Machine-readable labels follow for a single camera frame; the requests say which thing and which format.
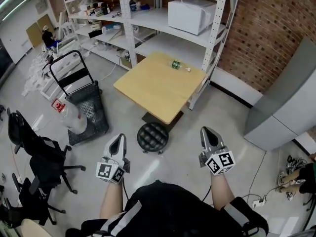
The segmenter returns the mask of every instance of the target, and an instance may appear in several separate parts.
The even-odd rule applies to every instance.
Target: wooden table
[[[30,219],[24,219],[21,225],[23,237],[51,237],[39,224]]]
[[[117,80],[114,87],[164,124],[171,124],[206,77],[204,71],[181,61],[182,67],[173,69],[174,60],[154,52]]]

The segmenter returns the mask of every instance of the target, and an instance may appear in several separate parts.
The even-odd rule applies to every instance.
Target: black round stool
[[[145,154],[158,152],[158,155],[161,155],[163,153],[162,149],[167,145],[168,140],[167,129],[157,122],[144,124],[137,133],[137,142]]]

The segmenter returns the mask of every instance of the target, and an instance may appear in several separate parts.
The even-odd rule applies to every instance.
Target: white baseboard
[[[215,68],[211,81],[230,91],[232,94],[240,97],[251,105],[254,105],[263,95],[242,80],[218,67]],[[301,144],[301,146],[310,154],[316,152],[316,142],[307,132],[298,136],[296,141]]]

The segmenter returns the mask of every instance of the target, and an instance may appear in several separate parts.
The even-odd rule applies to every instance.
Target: seated person
[[[309,156],[312,160],[315,160],[316,153]],[[305,180],[304,183],[290,185],[284,187],[283,185],[293,180]],[[316,193],[316,163],[306,164],[304,167],[295,170],[293,173],[285,176],[284,172],[281,172],[278,177],[278,188],[279,193]]]
[[[224,176],[211,175],[214,207],[174,184],[140,187],[123,211],[122,184],[108,185],[100,219],[85,221],[66,237],[265,237],[267,221],[240,197],[235,198]]]
[[[57,47],[60,40],[55,40],[53,34],[48,30],[48,26],[43,27],[43,35],[41,36],[47,48]]]

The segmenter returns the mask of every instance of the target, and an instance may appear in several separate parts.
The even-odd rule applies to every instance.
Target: white marker cube
[[[98,162],[95,175],[105,182],[119,184],[124,173],[125,170],[118,164]]]
[[[211,155],[205,165],[214,175],[228,172],[235,166],[235,159],[232,151]]]

